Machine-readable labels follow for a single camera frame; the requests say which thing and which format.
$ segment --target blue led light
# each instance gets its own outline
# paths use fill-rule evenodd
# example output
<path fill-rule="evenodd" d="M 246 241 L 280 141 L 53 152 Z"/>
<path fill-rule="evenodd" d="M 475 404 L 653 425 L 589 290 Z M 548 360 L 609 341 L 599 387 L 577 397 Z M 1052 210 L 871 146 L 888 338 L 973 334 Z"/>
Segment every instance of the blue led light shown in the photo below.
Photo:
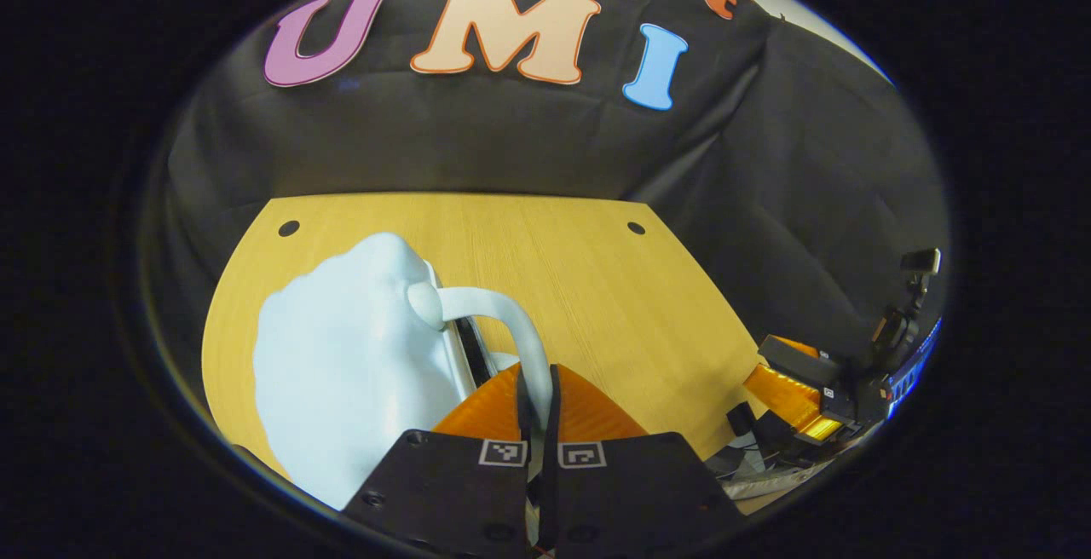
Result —
<path fill-rule="evenodd" d="M 894 416 L 894 411 L 898 408 L 898 404 L 906 399 L 906 395 L 916 386 L 918 381 L 921 379 L 921 370 L 935 348 L 936 334 L 939 333 L 939 325 L 943 324 L 943 318 L 936 320 L 935 326 L 932 326 L 932 331 L 921 342 L 921 345 L 916 346 L 916 352 L 909 357 L 906 366 L 890 378 L 890 390 L 894 391 L 896 397 L 890 402 L 890 407 L 887 411 L 887 419 Z"/>

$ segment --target orange plastic part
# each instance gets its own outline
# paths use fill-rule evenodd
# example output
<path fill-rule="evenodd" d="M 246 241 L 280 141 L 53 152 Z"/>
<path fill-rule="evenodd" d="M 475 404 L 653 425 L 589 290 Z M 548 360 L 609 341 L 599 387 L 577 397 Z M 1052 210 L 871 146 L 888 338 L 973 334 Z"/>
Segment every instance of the orange plastic part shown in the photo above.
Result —
<path fill-rule="evenodd" d="M 517 442 L 518 408 L 515 403 L 519 365 L 497 373 L 480 385 L 464 403 L 458 404 L 435 429 L 436 433 Z"/>
<path fill-rule="evenodd" d="M 825 440 L 841 424 L 822 415 L 817 389 L 779 373 L 764 365 L 754 368 L 743 385 L 780 418 L 801 433 Z"/>
<path fill-rule="evenodd" d="M 795 348 L 796 350 L 803 353 L 804 355 L 807 355 L 807 357 L 818 358 L 818 348 L 815 348 L 814 346 L 800 344 L 799 342 L 788 340 L 787 337 L 780 337 L 780 335 L 774 335 L 772 337 L 776 337 L 777 340 L 780 340 L 784 344 L 788 344 L 789 346 Z"/>
<path fill-rule="evenodd" d="M 556 370 L 561 380 L 558 441 L 596 442 L 648 435 L 595 384 L 563 365 L 558 365 Z"/>

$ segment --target white handle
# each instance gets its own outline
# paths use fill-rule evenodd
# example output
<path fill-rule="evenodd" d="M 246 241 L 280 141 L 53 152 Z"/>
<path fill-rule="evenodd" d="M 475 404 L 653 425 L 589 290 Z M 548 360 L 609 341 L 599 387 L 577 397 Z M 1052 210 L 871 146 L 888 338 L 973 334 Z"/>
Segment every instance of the white handle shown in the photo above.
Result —
<path fill-rule="evenodd" d="M 507 325 L 515 348 L 518 350 L 523 376 L 527 381 L 527 392 L 535 407 L 538 425 L 544 429 L 549 420 L 549 406 L 553 401 L 553 381 L 550 378 L 546 348 L 535 330 L 527 312 L 503 293 L 459 286 L 435 288 L 432 284 L 418 282 L 406 292 L 409 305 L 432 329 L 442 331 L 444 323 L 458 318 L 488 317 Z"/>

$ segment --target black cloth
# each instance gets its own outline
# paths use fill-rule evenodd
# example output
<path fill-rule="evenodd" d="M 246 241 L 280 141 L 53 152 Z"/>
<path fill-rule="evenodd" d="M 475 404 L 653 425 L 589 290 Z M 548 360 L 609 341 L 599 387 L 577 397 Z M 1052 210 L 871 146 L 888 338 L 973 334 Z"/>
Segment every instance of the black cloth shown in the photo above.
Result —
<path fill-rule="evenodd" d="M 473 34 L 469 71 L 415 72 L 409 61 L 446 0 L 384 0 L 344 69 L 269 85 L 263 64 L 277 22 L 310 1 L 242 38 L 167 136 L 155 293 L 195 388 L 216 281 L 277 197 L 442 190 L 646 202 L 755 338 L 776 333 L 849 356 L 866 356 L 884 306 L 907 300 L 902 253 L 938 247 L 951 258 L 943 179 L 897 91 L 752 0 L 738 0 L 732 20 L 704 0 L 596 0 L 602 11 L 587 24 L 574 85 L 529 80 L 514 61 L 489 71 Z M 539 0 L 515 1 L 526 11 Z M 314 15 L 300 53 L 329 45 L 348 2 Z M 621 92 L 644 53 L 642 23 L 690 45 L 666 111 Z M 933 285 L 924 332 L 945 280 Z"/>

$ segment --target cable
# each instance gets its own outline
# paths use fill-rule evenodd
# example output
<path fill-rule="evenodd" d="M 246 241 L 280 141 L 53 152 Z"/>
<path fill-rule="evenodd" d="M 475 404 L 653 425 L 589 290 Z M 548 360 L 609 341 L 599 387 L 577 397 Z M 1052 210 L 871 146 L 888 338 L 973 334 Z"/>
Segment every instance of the cable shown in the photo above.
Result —
<path fill-rule="evenodd" d="M 780 454 L 779 450 L 776 451 L 775 453 L 770 454 L 769 456 L 763 459 L 762 463 L 765 463 L 765 462 L 769 461 L 770 459 L 777 456 L 778 454 Z M 729 472 L 727 474 L 721 474 L 721 475 L 717 476 L 716 478 L 717 478 L 717 480 L 722 480 L 722 479 L 727 478 L 728 476 L 733 476 L 733 474 L 736 473 L 736 472 L 739 472 L 740 469 L 742 469 L 742 467 L 735 467 L 733 471 L 731 471 L 731 472 Z"/>

